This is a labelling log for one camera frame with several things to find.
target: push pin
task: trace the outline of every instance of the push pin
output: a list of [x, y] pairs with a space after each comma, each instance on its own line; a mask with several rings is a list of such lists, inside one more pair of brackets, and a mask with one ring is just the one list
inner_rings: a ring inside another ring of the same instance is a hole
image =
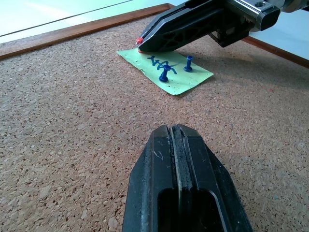
[[185, 70], [186, 72], [191, 72], [192, 71], [192, 67], [191, 67], [191, 61], [193, 60], [192, 56], [187, 56], [187, 66], [185, 66], [183, 68], [183, 70]]
[[168, 74], [168, 71], [171, 70], [171, 67], [169, 65], [164, 65], [163, 68], [164, 70], [159, 76], [159, 80], [162, 82], [167, 82], [169, 79], [166, 75]]

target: wooden board edge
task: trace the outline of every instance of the wooden board edge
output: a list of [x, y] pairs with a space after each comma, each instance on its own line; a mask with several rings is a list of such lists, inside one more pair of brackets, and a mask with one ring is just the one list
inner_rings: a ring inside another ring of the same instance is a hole
[[0, 60], [93, 32], [149, 17], [170, 9], [168, 3], [0, 44]]
[[284, 51], [280, 48], [277, 48], [273, 45], [270, 45], [268, 43], [265, 43], [263, 41], [260, 41], [256, 38], [253, 38], [251, 36], [248, 36], [247, 38], [244, 38], [243, 39], [244, 42], [247, 42], [253, 46], [256, 46], [256, 47], [259, 47], [259, 48], [262, 48], [263, 50], [265, 51], [268, 51], [270, 53], [273, 53], [279, 57], [282, 57], [284, 59], [287, 59], [289, 61], [292, 61], [296, 64], [299, 64], [301, 66], [304, 66], [306, 68], [309, 68], [309, 60], [305, 59], [305, 58], [302, 58], [302, 57], [299, 57], [293, 53], [290, 53], [290, 52], [287, 52], [287, 51]]

